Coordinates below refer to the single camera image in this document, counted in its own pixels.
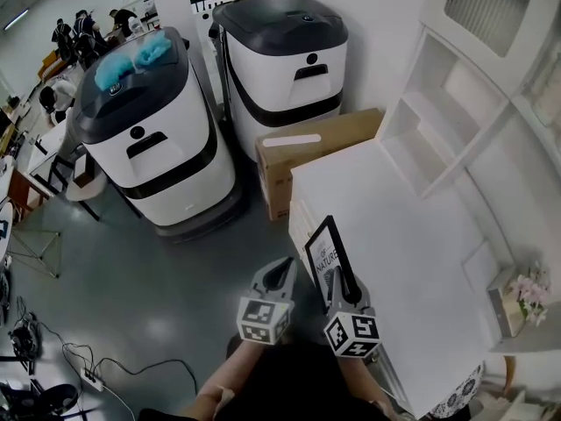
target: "white wall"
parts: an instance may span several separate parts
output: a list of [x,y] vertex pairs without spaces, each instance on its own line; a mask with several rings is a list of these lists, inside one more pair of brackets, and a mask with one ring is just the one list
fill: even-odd
[[[386,108],[418,39],[423,0],[320,1],[343,17],[351,35],[344,108]],[[541,254],[554,275],[555,299],[561,299],[561,178],[533,132],[519,116],[512,118],[469,169],[515,258]],[[487,365],[491,374],[504,375],[497,356]],[[530,392],[543,395],[559,388],[559,376],[559,351],[517,358],[515,383]]]
[[81,9],[93,11],[102,34],[113,26],[109,11],[120,8],[124,0],[40,0],[29,13],[8,31],[0,32],[0,68],[17,95],[29,93],[39,82],[37,73],[43,59],[56,48],[51,42],[56,20],[69,25]]

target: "cardboard box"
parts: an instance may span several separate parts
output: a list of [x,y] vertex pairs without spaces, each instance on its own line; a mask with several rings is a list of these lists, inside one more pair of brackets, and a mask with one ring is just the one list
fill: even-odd
[[277,220],[288,215],[292,168],[373,139],[382,118],[383,114],[376,109],[353,112],[287,126],[257,138],[259,179],[269,218]]

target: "concrete floor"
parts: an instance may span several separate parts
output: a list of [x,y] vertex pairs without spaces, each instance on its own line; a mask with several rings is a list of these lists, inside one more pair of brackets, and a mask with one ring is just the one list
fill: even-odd
[[[257,183],[253,180],[249,187],[251,203],[241,217],[182,244],[157,237],[112,188],[91,204],[102,216],[100,223],[76,204],[61,197],[51,199],[23,225],[62,233],[60,279],[14,261],[12,308],[8,324],[0,329],[0,353],[11,355],[8,331],[17,320],[16,296],[22,296],[27,309],[65,341],[90,345],[95,362],[111,357],[135,371],[157,361],[183,359],[202,386],[224,361],[228,341],[236,332],[238,299],[255,271],[271,260],[295,256],[287,222],[271,223]],[[21,235],[35,246],[42,241],[30,233]],[[313,285],[300,267],[295,329],[318,338],[323,316]],[[89,357],[85,348],[76,352]],[[80,360],[72,362],[80,366]],[[195,396],[181,364],[166,364],[138,376],[108,362],[101,369],[104,382],[137,415],[145,407],[176,413]],[[36,377],[44,388],[63,382],[79,386],[63,360],[59,340],[45,331]],[[2,378],[28,382],[19,364],[3,364]],[[108,392],[87,389],[81,406],[99,408],[88,414],[90,421],[131,417]]]

